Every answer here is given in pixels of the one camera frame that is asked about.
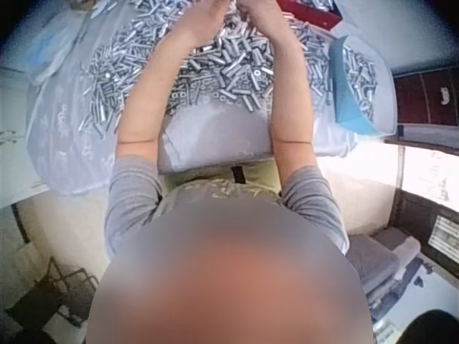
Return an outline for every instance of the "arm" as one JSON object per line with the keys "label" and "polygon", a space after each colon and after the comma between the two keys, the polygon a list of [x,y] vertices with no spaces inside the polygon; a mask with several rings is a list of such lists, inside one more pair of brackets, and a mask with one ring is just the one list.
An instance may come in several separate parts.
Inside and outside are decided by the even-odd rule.
{"label": "arm", "polygon": [[158,137],[169,93],[184,58],[218,32],[230,0],[202,0],[188,10],[155,48],[129,95],[120,122],[117,157],[158,160]]}
{"label": "arm", "polygon": [[275,0],[241,0],[255,26],[274,47],[271,136],[280,182],[299,168],[316,166],[313,107],[303,51]]}
{"label": "arm", "polygon": [[158,136],[170,89],[189,51],[221,27],[230,0],[201,0],[158,44],[130,94],[120,123],[105,216],[112,257],[123,242],[149,222],[162,200],[156,161]]}
{"label": "arm", "polygon": [[345,254],[349,239],[327,180],[317,167],[313,107],[301,46],[275,0],[240,0],[274,47],[273,150],[283,205],[316,226]]}

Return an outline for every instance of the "clear plastic bag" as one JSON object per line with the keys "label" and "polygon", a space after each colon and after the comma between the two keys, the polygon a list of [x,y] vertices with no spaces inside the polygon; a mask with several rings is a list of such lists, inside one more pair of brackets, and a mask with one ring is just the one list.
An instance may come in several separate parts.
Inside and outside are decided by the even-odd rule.
{"label": "clear plastic bag", "polygon": [[25,66],[34,86],[41,85],[59,69],[72,49],[85,15],[71,9],[61,12],[34,38]]}

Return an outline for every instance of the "white wall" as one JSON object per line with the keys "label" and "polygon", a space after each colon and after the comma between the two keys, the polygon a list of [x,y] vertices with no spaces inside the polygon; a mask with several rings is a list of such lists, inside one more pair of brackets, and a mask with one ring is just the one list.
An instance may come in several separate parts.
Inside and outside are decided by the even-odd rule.
{"label": "white wall", "polygon": [[393,73],[459,61],[459,43],[423,0],[335,0]]}

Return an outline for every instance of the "pile of screws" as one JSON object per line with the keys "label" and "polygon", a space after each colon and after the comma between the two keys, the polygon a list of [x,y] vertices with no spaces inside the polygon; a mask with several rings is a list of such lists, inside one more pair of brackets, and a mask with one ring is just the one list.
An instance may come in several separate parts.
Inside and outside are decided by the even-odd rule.
{"label": "pile of screws", "polygon": [[[89,66],[93,83],[83,95],[92,92],[90,113],[79,130],[92,125],[100,138],[118,129],[120,115],[129,92],[142,73],[151,50],[166,36],[187,7],[188,0],[132,0],[138,13],[127,27],[114,34],[110,44],[99,46]],[[311,89],[331,104],[331,80],[325,46],[333,39],[310,28],[290,13],[284,13],[297,34],[305,60]],[[228,105],[245,106],[250,112],[269,111],[273,91],[273,51],[266,37],[242,20],[231,3],[224,26],[208,44],[195,49],[184,60],[171,90],[166,113],[218,100]]]}
{"label": "pile of screws", "polygon": [[[111,11],[117,3],[108,6]],[[113,128],[116,133],[129,92],[143,71],[151,50],[166,36],[184,10],[185,0],[131,0],[137,16],[128,26],[117,31],[110,44],[100,45],[94,52],[87,73],[92,83],[83,93],[91,94],[90,113],[78,130],[93,126],[100,136]]]}
{"label": "pile of screws", "polygon": [[351,91],[364,116],[373,122],[373,97],[378,85],[374,63],[348,47],[344,47],[343,55],[344,68]]}
{"label": "pile of screws", "polygon": [[296,0],[299,4],[314,7],[321,11],[328,12],[333,9],[333,0]]}

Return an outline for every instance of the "gray sleeve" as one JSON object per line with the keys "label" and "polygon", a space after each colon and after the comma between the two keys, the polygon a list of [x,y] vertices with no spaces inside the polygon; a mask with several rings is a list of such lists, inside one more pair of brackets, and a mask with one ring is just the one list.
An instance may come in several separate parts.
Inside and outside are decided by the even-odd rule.
{"label": "gray sleeve", "polygon": [[116,159],[105,216],[105,243],[110,258],[125,240],[151,220],[161,200],[162,190],[154,164],[140,156]]}
{"label": "gray sleeve", "polygon": [[345,254],[349,238],[328,181],[317,166],[296,171],[282,190],[285,207],[316,225]]}

